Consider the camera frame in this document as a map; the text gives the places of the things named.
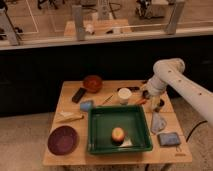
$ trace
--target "gray floor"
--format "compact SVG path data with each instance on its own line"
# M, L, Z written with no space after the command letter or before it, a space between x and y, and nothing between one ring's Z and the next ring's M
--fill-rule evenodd
M184 135L202 121L182 98L172 99ZM60 167L42 165L47 136L54 113L41 113L25 116L0 118L0 170L2 171L61 171ZM208 124L201 125L188 142L193 162L174 164L173 171L212 171L213 170L213 134ZM152 165L150 170L158 171L162 165ZM143 165L116 166L75 166L76 171L139 171Z

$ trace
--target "table leg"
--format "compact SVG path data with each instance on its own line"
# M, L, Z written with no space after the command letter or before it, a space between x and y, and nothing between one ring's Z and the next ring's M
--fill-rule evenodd
M170 167L172 166L171 163L167 163L165 164L162 168L161 168L161 171L167 171L170 169Z
M64 171L70 171L70 166L62 166Z

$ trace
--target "floor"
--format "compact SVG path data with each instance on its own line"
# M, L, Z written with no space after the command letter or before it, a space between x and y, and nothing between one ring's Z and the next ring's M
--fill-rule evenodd
M171 100L185 136L203 118L182 98ZM42 165L44 149L54 113L0 118L0 170L2 171L61 171L61 167ZM213 134L205 123L192 134L189 148L192 163L174 164L171 171L212 171ZM149 170L159 171L162 165ZM74 171L141 171L144 165L74 166Z
M185 0L186 4L178 27L213 26L212 0ZM43 3L42 9L37 8L37 0L6 0L8 15L15 27L20 27L23 40L63 37L67 21L72 20L71 4L74 0L55 0L59 9L55 10L48 2ZM127 19L132 31L156 30L165 28L169 22L173 6L167 6L164 18L139 19L135 14L136 0L110 0L118 19ZM84 9L84 19L91 20L92 13L97 7Z

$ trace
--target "wooden table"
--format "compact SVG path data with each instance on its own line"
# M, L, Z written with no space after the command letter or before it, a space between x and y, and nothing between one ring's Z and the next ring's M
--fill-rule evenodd
M116 19L116 20L90 20L84 21L84 27L87 24L92 24L94 26L94 35L105 35L107 31L110 31L113 27L121 27L122 33L132 32L129 22L126 19ZM74 21L68 21L64 30L64 36L75 36L75 24Z
M95 105L100 105L105 99L113 95L113 97L105 105L119 105L117 99L117 88L127 86L142 86L141 81L104 81L103 88L96 94L86 93L81 101L93 99ZM79 104L71 101L74 93L82 87L80 81L67 81L64 82L61 95L58 101L55 117L52 124L53 131L55 128L62 126L62 123L56 123L56 120L62 117L59 112L73 112L75 114L83 113L79 109ZM185 137L174 113L171 102L167 94L163 94L161 97L165 101L165 105L161 110L161 115L166 119L167 126L162 132L177 132L181 139L181 145L179 148L161 148L158 144L156 135L151 134L153 150L149 152L137 152L137 153L119 153L119 154L107 154L107 155L91 155L87 152L87 113L84 114L84 119L69 122L66 125L72 126L79 134L79 144L77 148L68 155L56 156L50 153L46 148L44 154L44 165L108 165L108 164L145 164L145 163L179 163L179 162L191 162L192 156L189 151L188 145L185 141ZM134 104L140 99L140 93L134 92L129 104ZM150 128L152 113L150 113L150 101L143 105L145 116L147 119L148 127Z

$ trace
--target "white container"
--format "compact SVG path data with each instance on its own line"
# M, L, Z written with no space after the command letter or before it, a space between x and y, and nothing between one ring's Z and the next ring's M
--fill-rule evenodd
M118 91L118 100L122 105L127 105L131 96L132 92L128 88L121 88Z

